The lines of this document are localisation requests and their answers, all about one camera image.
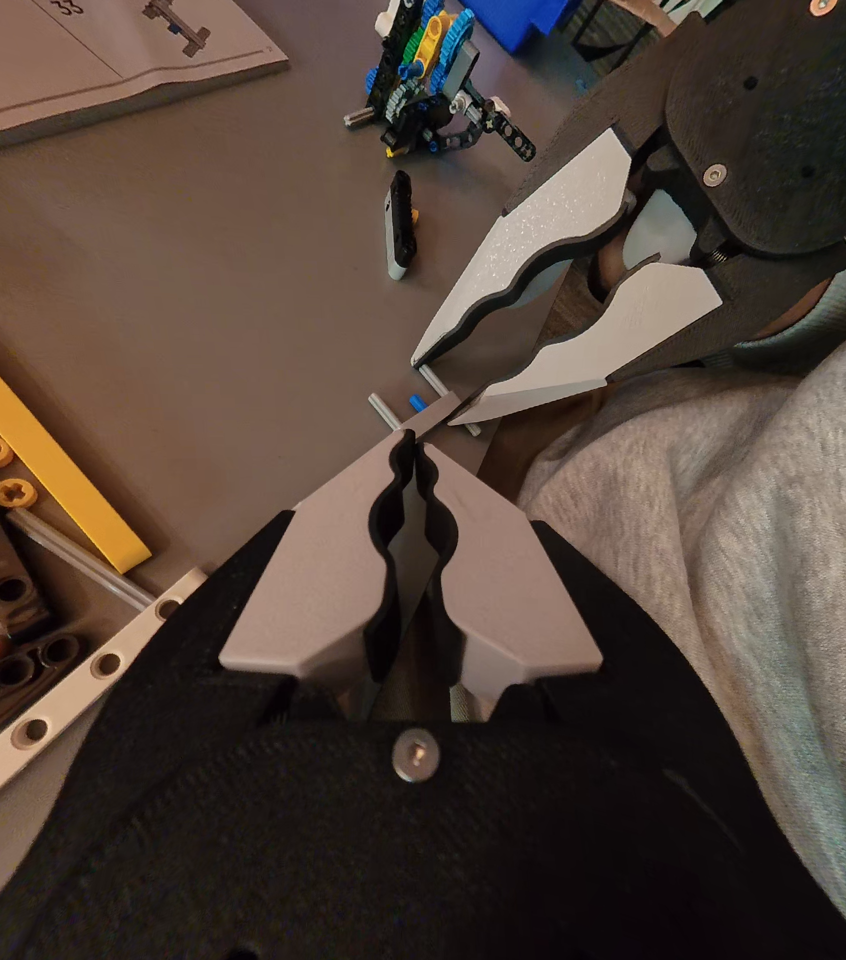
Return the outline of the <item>multicoloured lego assembly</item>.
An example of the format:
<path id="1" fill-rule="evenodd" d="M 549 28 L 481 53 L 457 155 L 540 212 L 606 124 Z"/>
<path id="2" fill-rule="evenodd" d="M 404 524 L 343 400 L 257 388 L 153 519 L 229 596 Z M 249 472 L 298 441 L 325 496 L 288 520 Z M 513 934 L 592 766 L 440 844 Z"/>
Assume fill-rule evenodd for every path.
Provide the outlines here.
<path id="1" fill-rule="evenodd" d="M 480 93 L 472 80 L 480 56 L 472 41 L 476 24 L 467 6 L 453 13 L 442 1 L 389 2 L 374 24 L 381 56 L 365 76 L 365 105 L 343 117 L 345 128 L 381 124 L 392 160 L 462 151 L 487 134 L 531 162 L 536 145 L 507 105 Z"/>

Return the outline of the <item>small grey axle pins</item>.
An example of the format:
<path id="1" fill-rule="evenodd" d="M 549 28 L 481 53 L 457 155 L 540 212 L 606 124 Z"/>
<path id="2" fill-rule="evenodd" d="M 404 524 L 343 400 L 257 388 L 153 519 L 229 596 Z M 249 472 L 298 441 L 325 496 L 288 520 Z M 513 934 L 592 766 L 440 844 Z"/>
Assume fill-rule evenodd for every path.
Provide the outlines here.
<path id="1" fill-rule="evenodd" d="M 463 401 L 446 386 L 430 366 L 420 365 L 417 367 L 417 372 L 427 381 L 429 387 L 435 390 L 437 398 L 433 402 L 424 403 L 423 406 L 416 403 L 415 414 L 408 421 L 400 421 L 390 406 L 375 392 L 370 393 L 367 401 L 387 428 L 400 431 L 408 427 L 418 438 L 422 438 L 430 431 L 449 423 L 457 410 L 463 406 Z"/>

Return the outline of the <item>lego instruction booklet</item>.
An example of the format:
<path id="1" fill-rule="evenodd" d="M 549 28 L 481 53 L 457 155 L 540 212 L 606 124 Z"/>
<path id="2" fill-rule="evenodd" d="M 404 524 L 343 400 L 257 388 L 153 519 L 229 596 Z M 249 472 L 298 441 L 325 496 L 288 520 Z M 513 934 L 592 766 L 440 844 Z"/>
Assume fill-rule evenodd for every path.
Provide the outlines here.
<path id="1" fill-rule="evenodd" d="M 0 1 L 0 149 L 287 67 L 230 1 Z"/>

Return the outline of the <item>blue plastic bin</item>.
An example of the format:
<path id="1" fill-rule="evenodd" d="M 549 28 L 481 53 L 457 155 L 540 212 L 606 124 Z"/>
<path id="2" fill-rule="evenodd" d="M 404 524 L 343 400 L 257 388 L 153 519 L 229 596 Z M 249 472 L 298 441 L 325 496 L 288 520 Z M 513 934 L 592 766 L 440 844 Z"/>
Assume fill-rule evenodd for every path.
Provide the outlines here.
<path id="1" fill-rule="evenodd" d="M 508 54 L 520 53 L 541 30 L 537 16 L 544 12 L 543 1 L 459 1 L 472 10 L 477 21 Z"/>

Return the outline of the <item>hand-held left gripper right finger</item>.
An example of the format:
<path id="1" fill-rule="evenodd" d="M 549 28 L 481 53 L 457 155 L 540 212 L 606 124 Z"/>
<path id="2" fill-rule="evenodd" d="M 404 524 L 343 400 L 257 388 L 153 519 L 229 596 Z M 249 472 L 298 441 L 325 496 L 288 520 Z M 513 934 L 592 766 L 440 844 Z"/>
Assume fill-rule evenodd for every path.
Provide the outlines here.
<path id="1" fill-rule="evenodd" d="M 597 671 L 603 655 L 525 513 L 434 445 L 416 450 L 426 597 L 449 687 L 503 692 Z"/>

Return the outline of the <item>black bent lego beam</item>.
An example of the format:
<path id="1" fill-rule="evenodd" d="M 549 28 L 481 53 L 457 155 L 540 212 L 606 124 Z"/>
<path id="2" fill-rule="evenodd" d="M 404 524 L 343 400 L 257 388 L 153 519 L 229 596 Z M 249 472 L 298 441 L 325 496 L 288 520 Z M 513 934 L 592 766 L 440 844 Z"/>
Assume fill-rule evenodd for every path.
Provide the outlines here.
<path id="1" fill-rule="evenodd" d="M 84 642 L 73 635 L 22 644 L 0 659 L 0 727 L 42 697 L 84 656 Z"/>

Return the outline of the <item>black and white lego piece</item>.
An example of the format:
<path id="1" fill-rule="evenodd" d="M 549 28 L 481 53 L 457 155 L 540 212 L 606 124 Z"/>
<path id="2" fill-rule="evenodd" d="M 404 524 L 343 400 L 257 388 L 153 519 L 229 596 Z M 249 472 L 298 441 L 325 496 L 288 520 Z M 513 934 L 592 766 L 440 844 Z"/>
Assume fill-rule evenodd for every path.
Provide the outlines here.
<path id="1" fill-rule="evenodd" d="M 417 257 L 417 210 L 409 174 L 397 170 L 383 198 L 383 233 L 386 269 L 398 282 Z"/>

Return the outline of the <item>person's right forearm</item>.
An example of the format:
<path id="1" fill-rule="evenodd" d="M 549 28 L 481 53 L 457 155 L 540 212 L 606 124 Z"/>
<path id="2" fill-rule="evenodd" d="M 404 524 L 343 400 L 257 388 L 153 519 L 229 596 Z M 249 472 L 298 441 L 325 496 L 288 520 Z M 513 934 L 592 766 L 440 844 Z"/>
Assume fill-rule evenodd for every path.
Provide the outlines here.
<path id="1" fill-rule="evenodd" d="M 804 376 L 846 342 L 846 270 L 813 308 L 788 328 L 742 342 L 710 362 L 714 367 L 780 376 Z"/>

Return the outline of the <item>yellow long lego beam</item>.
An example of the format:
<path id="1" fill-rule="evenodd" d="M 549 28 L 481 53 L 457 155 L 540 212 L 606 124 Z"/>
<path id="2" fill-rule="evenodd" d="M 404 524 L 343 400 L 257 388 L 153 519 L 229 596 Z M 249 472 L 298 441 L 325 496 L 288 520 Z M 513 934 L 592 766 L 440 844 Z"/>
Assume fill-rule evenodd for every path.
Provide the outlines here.
<path id="1" fill-rule="evenodd" d="M 141 537 L 1 377 L 0 437 L 118 573 L 152 558 Z"/>

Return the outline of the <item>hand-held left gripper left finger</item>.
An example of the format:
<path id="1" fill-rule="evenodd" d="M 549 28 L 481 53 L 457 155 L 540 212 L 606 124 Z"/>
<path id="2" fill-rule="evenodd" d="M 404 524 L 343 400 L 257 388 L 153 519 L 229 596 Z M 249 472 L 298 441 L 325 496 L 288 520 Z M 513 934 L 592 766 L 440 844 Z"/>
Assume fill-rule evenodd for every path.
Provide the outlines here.
<path id="1" fill-rule="evenodd" d="M 415 433 L 394 431 L 302 500 L 221 648 L 230 670 L 319 685 L 386 678 L 401 637 L 390 544 Z"/>

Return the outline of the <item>person's grey sweater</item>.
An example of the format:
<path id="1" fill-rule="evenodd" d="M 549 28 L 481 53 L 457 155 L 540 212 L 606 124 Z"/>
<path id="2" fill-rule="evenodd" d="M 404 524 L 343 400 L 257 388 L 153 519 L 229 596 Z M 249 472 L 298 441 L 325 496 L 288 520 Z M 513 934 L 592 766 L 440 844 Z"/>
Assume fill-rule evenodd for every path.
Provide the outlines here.
<path id="1" fill-rule="evenodd" d="M 517 502 L 684 654 L 846 917 L 846 342 L 801 378 L 632 381 Z"/>

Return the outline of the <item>grey lego axle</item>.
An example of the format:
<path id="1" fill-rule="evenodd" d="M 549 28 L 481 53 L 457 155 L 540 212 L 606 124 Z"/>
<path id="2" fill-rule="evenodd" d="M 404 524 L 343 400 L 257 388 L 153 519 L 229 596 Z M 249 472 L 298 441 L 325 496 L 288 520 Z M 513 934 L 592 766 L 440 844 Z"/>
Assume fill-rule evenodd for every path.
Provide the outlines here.
<path id="1" fill-rule="evenodd" d="M 10 509 L 5 513 L 5 519 L 35 544 L 44 547 L 50 554 L 103 587 L 110 594 L 114 594 L 134 610 L 143 611 L 156 602 L 152 594 L 93 556 L 68 536 L 59 533 L 30 510 Z"/>

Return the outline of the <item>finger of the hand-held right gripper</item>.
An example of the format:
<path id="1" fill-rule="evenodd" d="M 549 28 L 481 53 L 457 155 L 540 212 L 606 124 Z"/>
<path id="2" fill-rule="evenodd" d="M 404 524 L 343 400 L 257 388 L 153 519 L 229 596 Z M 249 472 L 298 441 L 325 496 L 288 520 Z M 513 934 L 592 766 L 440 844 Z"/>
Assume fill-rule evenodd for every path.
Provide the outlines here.
<path id="1" fill-rule="evenodd" d="M 609 127 L 491 226 L 411 355 L 430 364 L 491 313 L 514 306 L 550 268 L 608 236 L 631 204 L 632 155 Z"/>
<path id="2" fill-rule="evenodd" d="M 606 386 L 611 375 L 722 304 L 703 269 L 648 261 L 618 284 L 589 328 L 542 346 L 524 368 L 485 387 L 449 423 L 480 424 Z"/>

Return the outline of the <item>white long lego beam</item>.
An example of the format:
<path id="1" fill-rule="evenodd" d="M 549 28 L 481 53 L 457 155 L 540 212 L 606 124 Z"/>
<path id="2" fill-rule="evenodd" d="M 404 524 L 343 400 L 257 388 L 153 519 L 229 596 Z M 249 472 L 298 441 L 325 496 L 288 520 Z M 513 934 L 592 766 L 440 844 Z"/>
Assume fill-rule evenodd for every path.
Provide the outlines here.
<path id="1" fill-rule="evenodd" d="M 194 568 L 88 654 L 0 729 L 0 792 L 113 687 L 180 607 L 206 581 Z"/>

